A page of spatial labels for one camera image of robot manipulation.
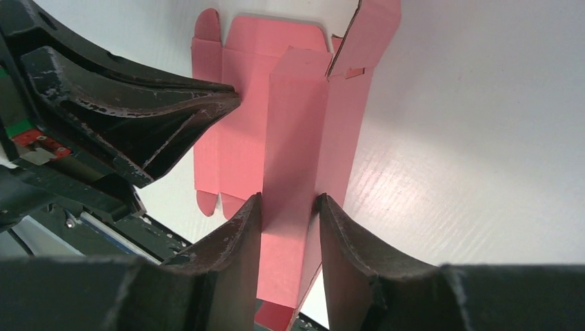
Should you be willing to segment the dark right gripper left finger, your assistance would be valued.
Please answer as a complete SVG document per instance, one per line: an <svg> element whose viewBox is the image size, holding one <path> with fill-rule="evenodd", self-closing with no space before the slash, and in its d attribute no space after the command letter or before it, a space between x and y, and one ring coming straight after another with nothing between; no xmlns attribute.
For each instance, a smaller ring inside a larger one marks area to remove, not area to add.
<svg viewBox="0 0 585 331"><path fill-rule="evenodd" d="M252 330L259 274L261 193L231 219L166 259L163 315L171 330Z"/></svg>

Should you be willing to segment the pink cardboard box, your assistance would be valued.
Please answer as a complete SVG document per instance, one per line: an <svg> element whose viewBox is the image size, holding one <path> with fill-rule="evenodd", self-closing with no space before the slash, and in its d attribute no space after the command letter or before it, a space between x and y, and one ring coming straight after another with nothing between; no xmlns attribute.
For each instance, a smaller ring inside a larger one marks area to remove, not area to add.
<svg viewBox="0 0 585 331"><path fill-rule="evenodd" d="M239 15L226 38L218 12L197 18L195 78L235 87L241 105L195 144L197 204L230 218L263 198L255 321L289 330L321 268L316 197L346 196L374 70L401 20L399 1L359 1L345 35Z"/></svg>

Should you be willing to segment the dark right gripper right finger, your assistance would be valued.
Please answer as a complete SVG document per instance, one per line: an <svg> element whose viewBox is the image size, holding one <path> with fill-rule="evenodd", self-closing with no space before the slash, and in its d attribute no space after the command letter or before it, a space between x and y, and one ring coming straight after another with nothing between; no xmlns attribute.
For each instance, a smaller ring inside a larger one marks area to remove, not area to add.
<svg viewBox="0 0 585 331"><path fill-rule="evenodd" d="M389 310L393 283L434 266L387 244L329 194L317 197L316 210L330 329L374 330Z"/></svg>

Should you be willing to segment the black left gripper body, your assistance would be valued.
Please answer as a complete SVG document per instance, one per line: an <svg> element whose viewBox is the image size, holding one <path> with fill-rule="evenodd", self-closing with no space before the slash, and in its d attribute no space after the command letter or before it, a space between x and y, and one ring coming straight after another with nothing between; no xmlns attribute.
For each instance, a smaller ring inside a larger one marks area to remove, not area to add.
<svg viewBox="0 0 585 331"><path fill-rule="evenodd" d="M1 35L1 147L8 158L1 167L1 221L17 223L53 203L113 222L143 215L133 184L48 126L20 63L24 54Z"/></svg>

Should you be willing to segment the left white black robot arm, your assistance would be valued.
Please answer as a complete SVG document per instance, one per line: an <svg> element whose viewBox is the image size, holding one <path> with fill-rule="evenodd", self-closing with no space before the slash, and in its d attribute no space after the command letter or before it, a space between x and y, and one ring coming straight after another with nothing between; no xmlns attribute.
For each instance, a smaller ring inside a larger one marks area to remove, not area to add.
<svg viewBox="0 0 585 331"><path fill-rule="evenodd" d="M56 203L117 222L240 98L118 57L33 1L1 2L1 229Z"/></svg>

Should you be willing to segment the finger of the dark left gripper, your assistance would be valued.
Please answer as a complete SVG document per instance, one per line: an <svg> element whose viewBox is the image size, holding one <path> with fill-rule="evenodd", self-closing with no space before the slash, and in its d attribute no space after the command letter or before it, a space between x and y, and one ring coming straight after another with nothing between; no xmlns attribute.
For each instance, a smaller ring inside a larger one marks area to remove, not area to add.
<svg viewBox="0 0 585 331"><path fill-rule="evenodd" d="M91 72L49 46L20 63L48 126L140 188L240 104L231 86L193 79L145 86Z"/></svg>
<svg viewBox="0 0 585 331"><path fill-rule="evenodd" d="M83 38L33 1L1 2L1 34L21 54L49 46L78 66L101 76L149 88L234 93L227 84L179 76L114 55Z"/></svg>

